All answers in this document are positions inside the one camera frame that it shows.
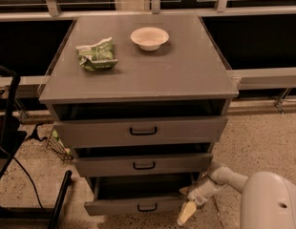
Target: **crumpled green package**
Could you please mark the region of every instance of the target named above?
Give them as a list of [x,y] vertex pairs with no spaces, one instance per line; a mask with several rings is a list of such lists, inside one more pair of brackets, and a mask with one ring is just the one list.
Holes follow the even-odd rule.
[[114,59],[112,37],[94,45],[77,46],[79,65],[90,71],[111,69],[117,63]]

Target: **black metal frame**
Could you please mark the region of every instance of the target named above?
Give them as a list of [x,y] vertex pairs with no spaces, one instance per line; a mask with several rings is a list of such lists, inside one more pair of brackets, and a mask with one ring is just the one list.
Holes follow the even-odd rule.
[[[6,72],[12,77],[9,97],[7,100],[7,108],[5,114],[2,116],[3,124],[0,136],[0,158],[5,159],[6,162],[0,172],[1,178],[24,141],[27,133],[16,130],[18,129],[18,125],[15,125],[15,118],[12,116],[13,104],[16,90],[20,82],[20,76],[3,66],[0,66],[0,70]],[[56,228],[64,197],[66,196],[68,186],[72,183],[71,176],[71,171],[67,171],[65,173],[60,192],[53,208],[4,208],[0,206],[0,219],[48,219],[50,221],[48,229]]]

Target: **terrazzo floor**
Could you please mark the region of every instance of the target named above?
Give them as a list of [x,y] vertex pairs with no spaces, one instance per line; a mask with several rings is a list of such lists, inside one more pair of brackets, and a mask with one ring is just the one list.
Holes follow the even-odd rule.
[[[214,147],[214,159],[246,176],[270,171],[296,184],[296,102],[286,102],[284,109],[285,114],[279,114],[272,101],[233,102],[222,138]],[[28,134],[32,133],[33,122],[22,126]],[[47,117],[45,123],[38,127],[40,136],[50,136],[53,129]],[[60,229],[181,228],[176,223],[178,211],[89,217],[83,203],[92,200],[93,194],[86,180],[72,163],[63,162],[50,149],[48,140],[24,142],[16,157],[32,176],[45,207],[54,205],[65,172],[73,172],[58,223]],[[211,198],[183,228],[239,228],[240,202],[241,196],[227,188]],[[0,205],[38,207],[32,185],[14,161],[0,180]],[[47,228],[47,222],[0,219],[0,228]]]

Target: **white robotic arm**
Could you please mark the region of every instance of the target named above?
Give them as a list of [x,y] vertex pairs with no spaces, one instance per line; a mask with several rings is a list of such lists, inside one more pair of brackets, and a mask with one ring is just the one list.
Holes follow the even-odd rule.
[[209,198],[230,186],[242,194],[242,229],[296,229],[296,186],[283,177],[259,172],[246,177],[212,162],[207,175],[180,191],[187,195],[178,224],[183,225]]

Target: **drawer handle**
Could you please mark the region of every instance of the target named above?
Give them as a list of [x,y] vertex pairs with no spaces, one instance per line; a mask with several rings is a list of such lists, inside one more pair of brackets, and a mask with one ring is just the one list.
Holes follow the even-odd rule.
[[154,127],[153,130],[143,131],[143,130],[134,130],[132,127],[129,129],[131,135],[154,135],[158,131],[158,127]]
[[133,162],[133,168],[135,170],[152,170],[155,167],[156,167],[156,162],[155,161],[153,161],[152,166],[149,166],[149,167],[137,167],[136,163]]
[[137,209],[140,211],[140,212],[153,212],[153,211],[156,211],[158,209],[158,205],[155,204],[155,207],[152,208],[152,209],[140,209],[140,206],[139,204],[137,205]]

